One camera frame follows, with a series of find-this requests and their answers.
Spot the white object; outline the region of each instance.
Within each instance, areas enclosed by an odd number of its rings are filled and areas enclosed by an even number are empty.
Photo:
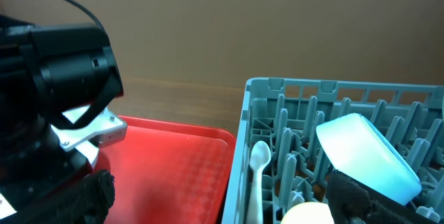
[[[250,168],[253,170],[250,201],[248,202],[246,224],[262,224],[262,172],[270,163],[271,151],[264,141],[258,141],[251,150]]]
[[[330,208],[325,203],[300,203],[292,207],[281,224],[319,223],[334,224]]]
[[[88,159],[88,162],[91,164],[92,168],[96,167],[97,159],[99,157],[99,148],[92,145],[92,143],[89,141],[84,141],[76,146],[76,150],[85,156],[86,159]]]
[[[9,204],[6,198],[0,193],[0,220],[8,217],[11,214],[15,214],[15,209]]]
[[[319,142],[333,166],[401,205],[421,192],[418,176],[379,130],[360,114],[321,124]]]

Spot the plastic spoon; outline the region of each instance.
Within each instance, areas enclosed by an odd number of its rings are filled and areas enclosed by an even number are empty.
[[[270,163],[270,148],[264,141],[258,141],[251,150],[250,168],[253,170],[253,183],[251,184],[250,201],[248,202],[246,224],[262,224],[262,172]]]

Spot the textured tray surface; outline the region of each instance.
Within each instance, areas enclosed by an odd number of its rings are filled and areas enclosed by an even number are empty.
[[[101,151],[115,176],[105,223],[214,223],[235,139],[224,130],[123,117],[125,140]]]

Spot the wooden surface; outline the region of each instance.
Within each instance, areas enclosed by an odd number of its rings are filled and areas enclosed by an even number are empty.
[[[122,76],[110,109],[131,117],[224,128],[237,134],[244,89]]]

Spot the dish rack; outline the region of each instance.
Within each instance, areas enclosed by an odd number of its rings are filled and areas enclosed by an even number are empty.
[[[444,86],[435,85],[251,78],[222,223],[245,221],[252,178],[248,163],[258,141],[265,141],[272,154],[262,178],[265,224],[280,223],[298,203],[327,203],[326,177],[334,168],[315,129],[352,112],[375,125],[420,178],[422,192],[406,207],[439,222],[444,218],[443,96]]]

